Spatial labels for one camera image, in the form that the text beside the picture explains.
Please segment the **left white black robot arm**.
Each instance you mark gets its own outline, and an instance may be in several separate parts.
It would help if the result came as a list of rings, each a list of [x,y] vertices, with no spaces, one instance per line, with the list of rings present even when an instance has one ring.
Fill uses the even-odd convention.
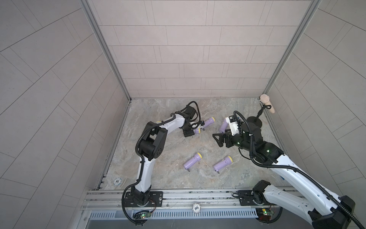
[[[137,205],[145,206],[149,201],[153,167],[164,150],[168,134],[181,129],[184,137],[191,137],[202,123],[199,106],[196,101],[191,101],[182,110],[171,113],[169,119],[146,124],[135,146],[140,157],[138,176],[136,182],[126,188],[131,190],[131,197]]]

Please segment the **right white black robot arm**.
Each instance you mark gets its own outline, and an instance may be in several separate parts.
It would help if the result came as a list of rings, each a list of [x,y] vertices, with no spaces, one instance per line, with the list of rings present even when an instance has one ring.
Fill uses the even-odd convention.
[[[261,180],[252,189],[256,204],[278,205],[303,218],[315,229],[346,229],[351,222],[364,228],[354,216],[356,204],[350,197],[330,191],[298,167],[283,150],[263,140],[261,127],[258,116],[245,118],[234,111],[223,122],[220,132],[213,134],[219,147],[247,150],[256,166],[274,171],[302,194],[302,197],[295,196]]]

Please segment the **purple flashlight back right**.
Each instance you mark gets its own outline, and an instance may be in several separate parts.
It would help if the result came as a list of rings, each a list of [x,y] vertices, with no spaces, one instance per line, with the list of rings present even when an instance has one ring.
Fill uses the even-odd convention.
[[[227,123],[226,120],[224,120],[221,127],[220,127],[220,129],[219,129],[219,132],[220,133],[225,133],[227,126],[228,126],[228,123]]]

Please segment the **purple flashlight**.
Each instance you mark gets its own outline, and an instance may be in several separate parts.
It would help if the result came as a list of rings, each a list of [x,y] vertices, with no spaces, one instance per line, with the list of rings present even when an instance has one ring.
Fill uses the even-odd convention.
[[[213,168],[214,168],[215,172],[217,172],[219,174],[221,169],[223,169],[224,167],[226,167],[228,165],[231,165],[232,163],[233,163],[233,159],[230,156],[226,156],[224,159],[222,159],[221,161],[219,161],[215,165],[213,165]]]
[[[219,132],[220,133],[225,133],[227,126],[228,126],[228,123],[227,123],[226,120],[224,120],[221,127],[220,127],[220,129],[219,129]]]
[[[205,129],[207,128],[208,126],[210,126],[211,124],[214,124],[215,123],[215,119],[213,117],[207,119],[206,121],[204,121],[204,123],[201,125],[201,129]]]
[[[194,156],[184,163],[184,168],[189,172],[190,168],[202,159],[200,153],[195,153]]]

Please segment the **purple flashlight front right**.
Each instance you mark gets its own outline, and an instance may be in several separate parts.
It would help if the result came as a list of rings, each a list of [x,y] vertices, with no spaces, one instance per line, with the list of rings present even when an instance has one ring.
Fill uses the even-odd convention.
[[[215,172],[217,172],[219,174],[221,169],[223,169],[224,167],[226,167],[228,165],[231,165],[232,163],[233,163],[233,159],[230,156],[226,156],[224,159],[222,159],[221,161],[219,161],[215,165],[213,165],[213,168],[214,168]]]

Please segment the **purple flashlight back middle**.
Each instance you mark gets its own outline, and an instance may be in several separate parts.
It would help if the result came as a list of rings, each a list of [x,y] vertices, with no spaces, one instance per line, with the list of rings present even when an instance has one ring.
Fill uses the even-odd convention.
[[[206,121],[204,121],[204,123],[201,125],[201,129],[205,129],[207,128],[208,126],[210,126],[211,124],[214,124],[215,123],[215,119],[213,117],[207,119]]]

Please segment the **purple flashlight front middle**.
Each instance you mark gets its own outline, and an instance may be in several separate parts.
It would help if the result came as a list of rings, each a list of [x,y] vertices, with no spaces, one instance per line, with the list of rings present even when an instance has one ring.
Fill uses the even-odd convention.
[[[194,156],[184,163],[184,168],[189,172],[190,168],[202,159],[200,153],[195,153]]]

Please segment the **right circuit board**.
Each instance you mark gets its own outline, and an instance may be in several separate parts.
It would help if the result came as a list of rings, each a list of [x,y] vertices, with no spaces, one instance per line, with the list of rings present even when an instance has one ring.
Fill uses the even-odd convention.
[[[271,210],[270,208],[259,208],[255,210],[258,216],[258,221],[269,222],[274,219],[275,210]]]

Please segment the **white round floor sticker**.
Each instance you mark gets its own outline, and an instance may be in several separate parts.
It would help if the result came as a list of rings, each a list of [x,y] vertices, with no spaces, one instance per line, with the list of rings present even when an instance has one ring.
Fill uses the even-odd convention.
[[[118,186],[121,182],[122,182],[121,178],[116,178],[113,183],[114,185]]]

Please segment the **left green circuit board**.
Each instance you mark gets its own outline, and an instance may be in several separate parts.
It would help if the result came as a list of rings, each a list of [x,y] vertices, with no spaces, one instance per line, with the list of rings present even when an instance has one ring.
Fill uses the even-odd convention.
[[[135,220],[143,220],[151,217],[152,211],[142,210],[133,215],[133,219]]]

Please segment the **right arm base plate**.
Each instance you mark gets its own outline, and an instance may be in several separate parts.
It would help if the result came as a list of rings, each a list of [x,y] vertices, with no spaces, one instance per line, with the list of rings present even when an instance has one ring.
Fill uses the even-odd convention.
[[[239,199],[241,206],[270,206],[272,203],[268,202],[264,195],[252,190],[239,190],[232,193],[232,197]]]

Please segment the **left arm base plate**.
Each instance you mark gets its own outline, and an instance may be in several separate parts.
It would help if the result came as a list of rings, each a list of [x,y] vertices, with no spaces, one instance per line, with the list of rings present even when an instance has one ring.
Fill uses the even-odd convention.
[[[128,191],[124,197],[123,203],[127,208],[137,208],[137,207],[161,207],[163,201],[163,192],[162,191],[151,191],[147,203],[145,205],[139,204],[136,200],[133,199],[131,192]]]

